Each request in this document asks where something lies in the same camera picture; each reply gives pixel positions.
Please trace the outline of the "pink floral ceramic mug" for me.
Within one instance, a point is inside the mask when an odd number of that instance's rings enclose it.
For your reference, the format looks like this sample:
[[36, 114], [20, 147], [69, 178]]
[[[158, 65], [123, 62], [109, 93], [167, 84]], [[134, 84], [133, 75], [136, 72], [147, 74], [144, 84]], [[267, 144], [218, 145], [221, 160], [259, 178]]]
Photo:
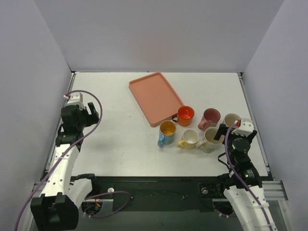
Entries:
[[202, 119], [198, 124], [198, 128], [202, 131], [207, 130], [210, 127], [216, 127], [220, 121], [221, 115], [217, 109], [208, 108], [204, 111]]

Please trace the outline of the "beige mug blue floral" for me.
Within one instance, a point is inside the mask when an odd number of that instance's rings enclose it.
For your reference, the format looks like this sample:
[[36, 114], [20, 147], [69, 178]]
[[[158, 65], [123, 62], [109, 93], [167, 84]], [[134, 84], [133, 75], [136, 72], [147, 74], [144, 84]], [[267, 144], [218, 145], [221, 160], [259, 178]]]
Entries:
[[236, 120], [241, 120], [241, 117], [237, 114], [234, 114], [234, 113], [229, 113], [227, 115], [225, 115], [224, 119], [223, 119], [223, 123], [230, 127], [232, 126]]

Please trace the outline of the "beige mug orange floral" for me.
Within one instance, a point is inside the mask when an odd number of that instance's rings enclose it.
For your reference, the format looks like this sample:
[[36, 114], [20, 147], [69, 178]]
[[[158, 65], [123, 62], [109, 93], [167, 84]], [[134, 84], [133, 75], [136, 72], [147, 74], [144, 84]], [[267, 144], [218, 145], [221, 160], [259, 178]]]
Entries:
[[209, 154], [218, 149], [219, 146], [222, 145], [224, 136], [221, 136], [218, 140], [215, 140], [214, 138], [217, 131], [218, 128], [214, 127], [207, 128], [204, 132], [202, 140], [197, 143], [196, 147], [206, 154]]

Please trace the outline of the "blue patterned ceramic mug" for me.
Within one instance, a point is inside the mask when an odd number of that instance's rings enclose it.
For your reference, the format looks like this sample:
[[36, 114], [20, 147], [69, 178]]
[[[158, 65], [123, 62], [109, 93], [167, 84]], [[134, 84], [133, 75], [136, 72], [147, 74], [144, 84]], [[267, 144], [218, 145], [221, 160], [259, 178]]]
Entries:
[[175, 139], [176, 125], [173, 121], [164, 121], [159, 127], [159, 138], [157, 145], [163, 147], [172, 144]]

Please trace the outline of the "orange mug black handle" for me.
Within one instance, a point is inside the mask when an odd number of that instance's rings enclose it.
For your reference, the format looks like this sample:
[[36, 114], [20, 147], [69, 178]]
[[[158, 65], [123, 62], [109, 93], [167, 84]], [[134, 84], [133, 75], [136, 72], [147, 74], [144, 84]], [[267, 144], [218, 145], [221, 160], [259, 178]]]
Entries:
[[192, 123], [193, 117], [194, 110], [189, 106], [182, 106], [178, 109], [177, 114], [172, 116], [172, 121], [182, 127], [187, 127]]

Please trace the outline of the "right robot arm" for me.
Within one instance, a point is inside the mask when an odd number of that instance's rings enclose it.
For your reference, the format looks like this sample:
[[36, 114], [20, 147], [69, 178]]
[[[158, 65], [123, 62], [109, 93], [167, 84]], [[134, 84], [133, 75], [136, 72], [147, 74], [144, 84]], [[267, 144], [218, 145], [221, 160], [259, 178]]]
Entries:
[[241, 119], [227, 126], [220, 124], [214, 139], [224, 136], [229, 173], [219, 176], [216, 194], [226, 197], [245, 231], [275, 231], [277, 227], [266, 201], [260, 175], [248, 152], [257, 135], [253, 122]]

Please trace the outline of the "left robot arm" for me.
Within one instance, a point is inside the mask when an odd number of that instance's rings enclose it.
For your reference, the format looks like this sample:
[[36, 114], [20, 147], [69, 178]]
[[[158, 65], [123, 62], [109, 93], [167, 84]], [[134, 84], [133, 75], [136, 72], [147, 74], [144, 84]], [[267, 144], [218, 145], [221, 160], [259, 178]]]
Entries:
[[95, 175], [79, 176], [70, 187], [72, 170], [85, 138], [83, 130], [101, 121], [93, 103], [70, 103], [61, 109], [62, 123], [57, 131], [54, 162], [46, 185], [39, 197], [33, 198], [30, 209], [40, 231], [74, 230], [79, 220], [79, 208], [85, 198], [98, 195]]

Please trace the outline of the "yellow ceramic mug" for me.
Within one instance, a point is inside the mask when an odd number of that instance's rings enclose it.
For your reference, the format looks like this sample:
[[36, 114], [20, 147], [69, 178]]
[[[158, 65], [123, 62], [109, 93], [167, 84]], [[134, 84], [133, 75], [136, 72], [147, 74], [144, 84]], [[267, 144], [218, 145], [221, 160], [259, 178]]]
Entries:
[[191, 150], [195, 148], [198, 141], [199, 134], [193, 129], [188, 129], [183, 132], [182, 139], [177, 143], [177, 146], [179, 148]]

